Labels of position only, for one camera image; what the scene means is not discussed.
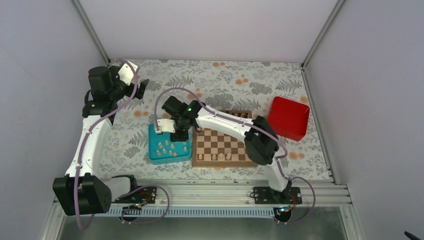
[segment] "wooden chessboard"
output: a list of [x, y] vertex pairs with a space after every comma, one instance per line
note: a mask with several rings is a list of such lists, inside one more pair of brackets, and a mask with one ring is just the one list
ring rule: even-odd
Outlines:
[[[252, 118], [249, 110], [224, 110], [227, 114]], [[217, 130], [202, 128], [200, 132], [193, 131], [193, 167], [256, 167], [246, 152], [244, 142]]]

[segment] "red bin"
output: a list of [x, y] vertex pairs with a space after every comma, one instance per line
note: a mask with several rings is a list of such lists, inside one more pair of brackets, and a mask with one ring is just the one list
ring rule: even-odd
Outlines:
[[268, 123], [277, 135], [300, 141], [308, 128], [308, 105], [282, 97], [275, 97], [269, 110]]

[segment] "teal bin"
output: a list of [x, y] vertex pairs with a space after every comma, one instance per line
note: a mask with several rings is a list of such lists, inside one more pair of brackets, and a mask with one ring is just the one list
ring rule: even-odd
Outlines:
[[170, 137], [171, 134], [169, 132], [164, 132], [159, 135], [156, 134], [155, 125], [153, 123], [148, 126], [148, 159], [152, 164], [171, 164], [192, 159], [191, 137], [189, 137], [186, 142], [171, 142]]

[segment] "floral tablecloth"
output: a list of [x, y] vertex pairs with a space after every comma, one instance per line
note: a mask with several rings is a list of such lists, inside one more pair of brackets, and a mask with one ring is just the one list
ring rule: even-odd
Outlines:
[[[100, 175], [134, 174], [141, 179], [182, 180], [265, 180], [261, 166], [193, 168], [191, 161], [153, 165], [148, 156], [148, 125], [158, 95], [171, 87], [196, 93], [215, 109], [251, 110], [253, 118], [267, 116], [276, 96], [308, 103], [298, 63], [198, 60], [129, 59], [140, 67], [139, 81], [150, 79], [144, 98], [134, 99], [116, 114], [112, 131], [106, 137]], [[159, 101], [159, 118], [169, 118], [160, 106], [170, 96], [190, 102], [194, 98], [182, 91], [165, 94]], [[329, 179], [312, 113], [306, 136], [299, 142], [281, 138], [289, 154], [282, 161], [284, 172], [307, 180]]]

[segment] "gray leaf pattern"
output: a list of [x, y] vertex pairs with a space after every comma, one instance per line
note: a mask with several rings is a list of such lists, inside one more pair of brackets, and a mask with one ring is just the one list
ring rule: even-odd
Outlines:
[[[144, 98], [133, 99], [118, 112], [112, 131], [105, 138], [100, 163], [101, 176], [134, 174], [142, 179], [180, 180], [265, 180], [258, 167], [193, 168], [191, 161], [154, 165], [148, 154], [148, 126], [153, 123], [154, 104], [158, 95], [171, 87], [184, 87], [194, 92], [207, 105], [216, 109], [251, 110], [254, 117], [265, 116], [274, 97], [308, 103], [301, 66], [297, 63], [198, 60], [130, 59], [140, 67], [138, 79], [150, 79]], [[159, 100], [158, 118], [169, 118], [161, 106], [169, 96], [189, 103], [194, 99], [182, 91], [172, 91]], [[128, 98], [118, 102], [122, 105]], [[309, 180], [329, 179], [312, 113], [306, 136], [300, 141], [284, 137], [289, 151], [280, 163], [287, 174]], [[276, 155], [282, 155], [280, 148]]]

